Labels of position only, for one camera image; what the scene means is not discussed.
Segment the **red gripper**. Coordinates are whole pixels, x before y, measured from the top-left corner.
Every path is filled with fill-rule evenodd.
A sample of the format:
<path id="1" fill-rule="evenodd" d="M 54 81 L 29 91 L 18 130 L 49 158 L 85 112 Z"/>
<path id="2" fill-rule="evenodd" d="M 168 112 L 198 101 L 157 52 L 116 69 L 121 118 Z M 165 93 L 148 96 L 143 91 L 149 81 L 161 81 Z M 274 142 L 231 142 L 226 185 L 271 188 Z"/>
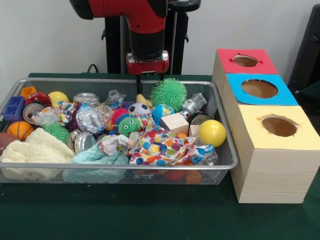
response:
<path id="1" fill-rule="evenodd" d="M 126 59 L 128 72 L 131 75 L 136 75 L 137 94 L 143 94 L 143 86 L 141 82 L 141 74 L 156 73 L 160 74 L 160 80 L 164 80 L 164 74 L 169 68 L 169 60 L 159 61 L 135 61 L 134 59 Z"/>

